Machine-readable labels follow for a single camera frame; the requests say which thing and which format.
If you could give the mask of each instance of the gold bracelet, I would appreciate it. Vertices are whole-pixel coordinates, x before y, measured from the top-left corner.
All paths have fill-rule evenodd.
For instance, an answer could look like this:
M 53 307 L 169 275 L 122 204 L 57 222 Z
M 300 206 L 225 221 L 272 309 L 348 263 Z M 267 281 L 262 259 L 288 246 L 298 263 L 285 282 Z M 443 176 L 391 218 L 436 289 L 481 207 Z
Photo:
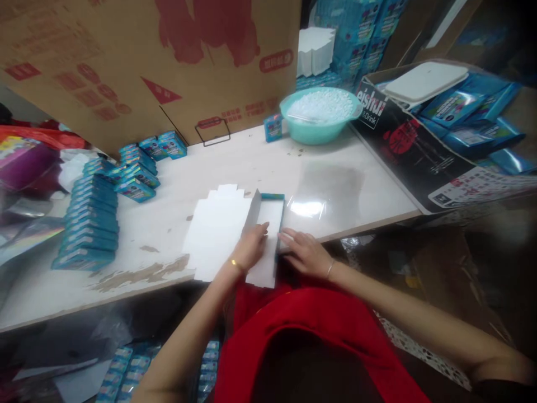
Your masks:
M 237 262 L 235 259 L 229 259 L 229 261 L 233 266 L 235 266 L 237 269 L 239 269 L 239 271 L 242 274 L 246 273 L 246 270 L 244 269 L 244 267 L 239 262 Z

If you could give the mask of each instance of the white lid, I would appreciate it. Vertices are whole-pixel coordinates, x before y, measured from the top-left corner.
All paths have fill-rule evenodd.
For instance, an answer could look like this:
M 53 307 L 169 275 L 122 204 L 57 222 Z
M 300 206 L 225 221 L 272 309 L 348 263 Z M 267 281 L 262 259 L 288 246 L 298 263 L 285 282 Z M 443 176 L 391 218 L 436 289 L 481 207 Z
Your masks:
M 462 81 L 467 74 L 466 67 L 426 62 L 389 83 L 384 92 L 407 102 L 425 102 Z

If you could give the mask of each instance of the woman's right hand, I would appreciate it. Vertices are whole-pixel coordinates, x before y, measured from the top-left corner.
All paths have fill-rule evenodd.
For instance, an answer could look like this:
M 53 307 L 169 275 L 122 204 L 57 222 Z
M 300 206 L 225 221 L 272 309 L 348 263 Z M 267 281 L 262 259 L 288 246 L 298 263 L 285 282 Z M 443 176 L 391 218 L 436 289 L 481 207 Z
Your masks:
M 327 278 L 328 269 L 334 260 L 313 235 L 284 228 L 282 233 L 278 234 L 278 238 L 295 253 L 296 257 L 285 256 L 285 258 L 299 272 Z

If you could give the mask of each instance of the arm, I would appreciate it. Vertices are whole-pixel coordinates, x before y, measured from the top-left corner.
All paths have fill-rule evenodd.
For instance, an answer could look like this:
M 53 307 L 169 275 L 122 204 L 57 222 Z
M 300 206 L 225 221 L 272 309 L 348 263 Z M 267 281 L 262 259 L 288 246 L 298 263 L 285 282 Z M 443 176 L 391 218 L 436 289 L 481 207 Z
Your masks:
M 287 259 L 302 273 L 328 279 L 363 299 L 411 337 L 458 365 L 472 382 L 501 379 L 530 385 L 533 363 L 515 349 L 450 314 L 334 262 L 310 234 L 280 234 L 297 257 Z
M 241 238 L 230 260 L 162 346 L 136 388 L 133 403 L 186 402 L 188 381 L 196 373 L 216 320 L 237 281 L 263 254 L 268 226 L 257 225 Z

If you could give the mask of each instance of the red triangle symbol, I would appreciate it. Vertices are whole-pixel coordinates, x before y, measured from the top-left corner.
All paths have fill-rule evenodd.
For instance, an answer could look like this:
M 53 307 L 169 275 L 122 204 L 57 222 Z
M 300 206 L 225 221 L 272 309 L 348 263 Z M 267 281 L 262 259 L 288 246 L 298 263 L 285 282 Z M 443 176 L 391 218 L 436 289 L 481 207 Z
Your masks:
M 181 95 L 177 95 L 175 92 L 167 90 L 166 88 L 161 87 L 158 84 L 155 84 L 153 81 L 149 81 L 148 79 L 145 79 L 143 77 L 140 77 L 140 78 L 144 81 L 145 85 L 147 85 L 149 90 L 153 93 L 153 95 L 157 99 L 158 103 L 161 105 L 164 105 L 169 102 L 173 102 L 182 98 Z

